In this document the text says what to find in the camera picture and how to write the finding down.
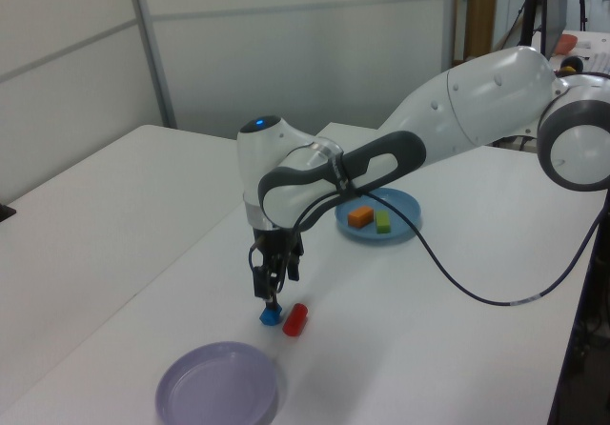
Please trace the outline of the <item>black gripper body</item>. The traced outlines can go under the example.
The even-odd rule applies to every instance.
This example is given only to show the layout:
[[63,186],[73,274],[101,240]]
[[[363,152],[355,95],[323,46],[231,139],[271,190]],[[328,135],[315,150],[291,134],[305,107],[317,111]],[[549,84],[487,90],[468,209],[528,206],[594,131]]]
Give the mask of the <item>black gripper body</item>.
[[254,229],[254,241],[262,255],[262,265],[279,269],[275,263],[286,263],[286,268],[298,268],[300,257],[304,254],[300,232],[292,230],[258,230]]

